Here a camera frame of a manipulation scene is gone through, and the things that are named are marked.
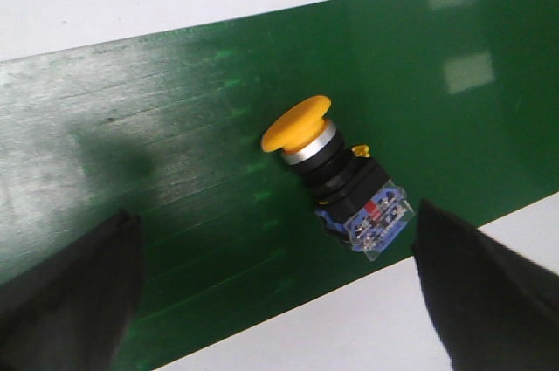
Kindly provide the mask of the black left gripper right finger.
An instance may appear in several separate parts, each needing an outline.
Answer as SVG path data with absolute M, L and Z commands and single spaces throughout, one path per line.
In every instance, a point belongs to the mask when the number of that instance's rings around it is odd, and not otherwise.
M 556 370 L 558 276 L 423 200 L 412 245 L 454 370 Z

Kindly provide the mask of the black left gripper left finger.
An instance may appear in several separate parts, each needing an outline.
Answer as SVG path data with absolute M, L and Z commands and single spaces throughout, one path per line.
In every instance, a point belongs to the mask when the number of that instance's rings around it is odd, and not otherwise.
M 111 369 L 143 284 L 142 221 L 121 210 L 1 286 L 1 368 Z

